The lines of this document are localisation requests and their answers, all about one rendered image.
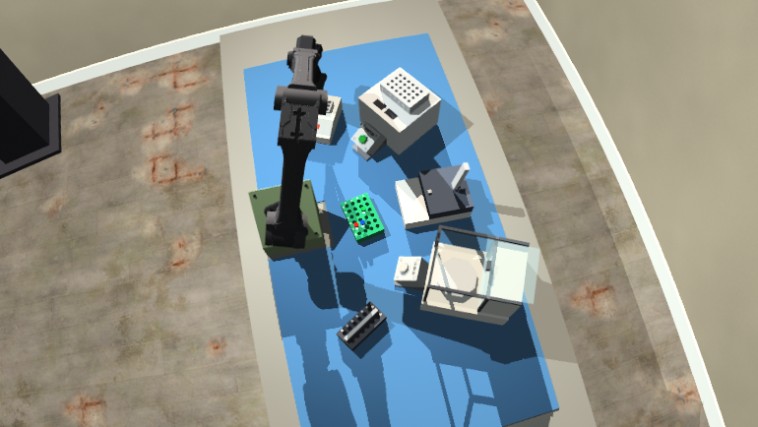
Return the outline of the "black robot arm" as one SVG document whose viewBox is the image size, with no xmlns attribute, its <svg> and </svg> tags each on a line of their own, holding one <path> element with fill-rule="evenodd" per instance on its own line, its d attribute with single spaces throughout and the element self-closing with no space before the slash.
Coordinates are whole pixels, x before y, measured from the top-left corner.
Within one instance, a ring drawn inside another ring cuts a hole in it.
<svg viewBox="0 0 758 427">
<path fill-rule="evenodd" d="M 287 87 L 277 86 L 275 94 L 274 110 L 281 112 L 277 146 L 282 148 L 284 161 L 280 200 L 264 210 L 265 245 L 304 249 L 308 214 L 301 214 L 299 207 L 304 169 L 309 153 L 315 150 L 318 115 L 327 113 L 328 91 L 317 90 L 313 84 L 313 64 L 317 82 L 321 76 L 318 62 L 322 45 L 312 35 L 302 34 L 296 47 L 287 53 L 286 60 L 293 73 L 292 82 Z"/>
</svg>

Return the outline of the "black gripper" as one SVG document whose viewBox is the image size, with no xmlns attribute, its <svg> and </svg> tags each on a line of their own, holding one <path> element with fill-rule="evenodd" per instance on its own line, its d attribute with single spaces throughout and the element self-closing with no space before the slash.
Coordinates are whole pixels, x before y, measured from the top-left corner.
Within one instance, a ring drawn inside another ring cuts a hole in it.
<svg viewBox="0 0 758 427">
<path fill-rule="evenodd" d="M 327 74 L 321 73 L 319 82 L 317 82 L 315 76 L 313 76 L 313 84 L 317 87 L 317 90 L 323 90 L 325 81 L 327 80 Z"/>
</svg>

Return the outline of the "green tube rack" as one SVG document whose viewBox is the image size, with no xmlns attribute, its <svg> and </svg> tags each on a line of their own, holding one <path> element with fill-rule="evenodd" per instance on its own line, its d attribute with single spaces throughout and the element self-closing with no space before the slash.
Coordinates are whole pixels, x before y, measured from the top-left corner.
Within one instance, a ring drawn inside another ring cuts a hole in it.
<svg viewBox="0 0 758 427">
<path fill-rule="evenodd" d="M 367 193 L 342 202 L 341 207 L 357 244 L 385 233 L 383 224 Z M 362 207 L 366 208 L 365 213 L 362 213 Z M 361 227 L 361 220 L 365 221 L 364 227 Z M 354 227 L 356 222 L 359 225 L 358 230 Z"/>
</svg>

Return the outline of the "blue bench mat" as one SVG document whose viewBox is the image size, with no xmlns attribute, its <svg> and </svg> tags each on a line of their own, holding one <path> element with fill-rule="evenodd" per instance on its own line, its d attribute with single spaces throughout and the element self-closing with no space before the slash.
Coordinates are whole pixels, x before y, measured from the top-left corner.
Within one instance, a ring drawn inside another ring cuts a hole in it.
<svg viewBox="0 0 758 427">
<path fill-rule="evenodd" d="M 293 77 L 286 60 L 243 69 L 258 190 L 282 183 L 274 100 Z M 420 310 L 423 291 L 394 285 L 399 257 L 429 264 L 439 224 L 506 237 L 428 33 L 323 51 L 318 65 L 343 109 L 303 180 L 326 203 L 335 246 L 269 260 L 300 427 L 503 427 L 559 408 L 528 304 L 502 326 Z M 441 98 L 438 123 L 365 160 L 351 140 L 358 98 L 399 67 Z M 396 181 L 463 162 L 472 215 L 405 229 Z M 341 203 L 365 193 L 385 233 L 357 244 Z M 370 301 L 387 319 L 352 351 L 336 333 Z"/>
</svg>

